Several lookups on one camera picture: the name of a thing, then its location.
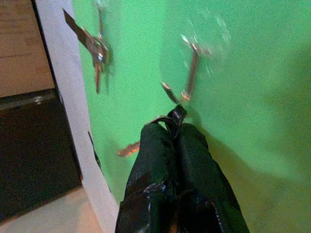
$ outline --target green wall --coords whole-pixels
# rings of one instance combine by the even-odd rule
[[[77,23],[97,34],[92,1],[73,3]],[[212,55],[200,58],[188,121],[206,135],[250,231],[308,232],[311,3],[110,0],[104,25],[113,57],[100,95],[91,57],[80,48],[95,149],[116,200],[136,157],[117,151],[174,107],[159,81],[179,95],[191,60],[181,34],[195,33]]]

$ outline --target wooden floor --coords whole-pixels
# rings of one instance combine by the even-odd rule
[[[0,225],[0,233],[102,233],[83,188]]]

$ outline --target white door frame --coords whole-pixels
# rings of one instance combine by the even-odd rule
[[[76,148],[82,184],[104,232],[114,232],[118,205],[98,167],[87,132],[90,121],[81,68],[78,39],[66,24],[63,8],[74,17],[71,0],[36,0],[39,18],[50,54]]]

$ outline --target green backdrop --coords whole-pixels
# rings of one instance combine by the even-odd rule
[[[77,23],[96,35],[92,1],[73,3]],[[250,231],[311,229],[309,1],[110,0],[104,31],[112,61],[100,95],[80,51],[94,145],[117,201],[136,158],[117,151],[174,108],[159,81],[179,95],[191,61],[181,35],[196,36],[212,54],[200,58],[188,121],[206,135]]]

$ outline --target floor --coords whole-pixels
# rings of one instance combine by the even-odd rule
[[[102,233],[83,188],[0,225],[0,233]]]

